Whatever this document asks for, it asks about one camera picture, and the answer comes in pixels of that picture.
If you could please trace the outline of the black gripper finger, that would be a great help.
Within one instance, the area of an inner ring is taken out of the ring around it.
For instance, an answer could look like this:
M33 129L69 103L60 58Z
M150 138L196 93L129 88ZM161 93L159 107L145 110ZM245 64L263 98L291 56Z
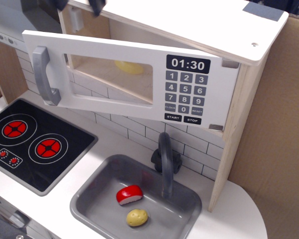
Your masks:
M98 17L103 9L103 7L106 5L106 0L88 0L94 16Z
M63 11L68 2L69 0L52 0L54 7L59 11Z

